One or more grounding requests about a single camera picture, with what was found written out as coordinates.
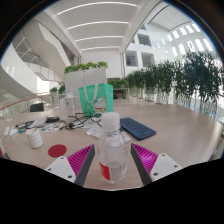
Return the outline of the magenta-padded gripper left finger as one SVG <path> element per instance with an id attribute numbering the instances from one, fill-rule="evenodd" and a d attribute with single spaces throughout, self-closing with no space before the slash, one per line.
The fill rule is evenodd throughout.
<path id="1" fill-rule="evenodd" d="M 58 157 L 46 168 L 46 171 L 83 186 L 94 156 L 95 146 L 91 144 L 68 157 Z"/>

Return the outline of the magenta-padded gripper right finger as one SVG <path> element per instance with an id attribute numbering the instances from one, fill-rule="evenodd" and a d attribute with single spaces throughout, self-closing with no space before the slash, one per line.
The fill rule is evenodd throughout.
<path id="1" fill-rule="evenodd" d="M 131 155 L 144 185 L 182 169 L 182 167 L 166 153 L 156 154 L 134 143 L 131 144 Z"/>

